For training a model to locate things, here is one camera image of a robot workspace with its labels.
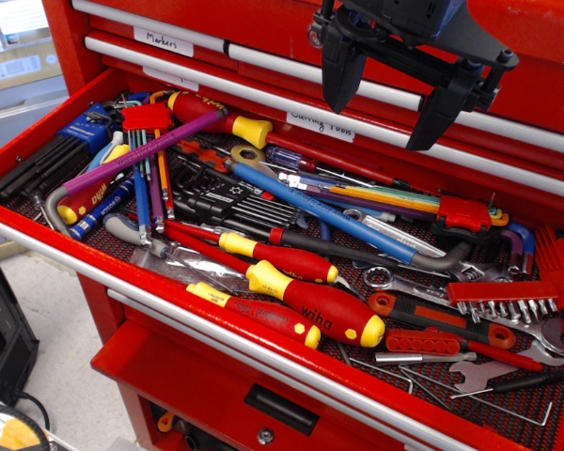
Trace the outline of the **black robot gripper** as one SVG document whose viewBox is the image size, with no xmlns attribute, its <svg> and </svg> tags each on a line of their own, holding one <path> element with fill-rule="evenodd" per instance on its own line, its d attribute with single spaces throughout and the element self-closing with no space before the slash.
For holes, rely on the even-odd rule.
<svg viewBox="0 0 564 451">
<path fill-rule="evenodd" d="M 501 70 L 519 64 L 516 53 L 476 22 L 465 1 L 343 1 L 339 7 L 324 1 L 314 24 L 320 30 L 339 22 L 343 14 L 375 24 L 409 47 L 430 45 Z M 356 94 L 366 62 L 355 39 L 335 27 L 322 31 L 323 97 L 336 114 Z M 425 100 L 406 148 L 430 149 L 468 106 L 478 78 L 478 70 L 458 70 L 449 82 L 437 86 Z"/>
</svg>

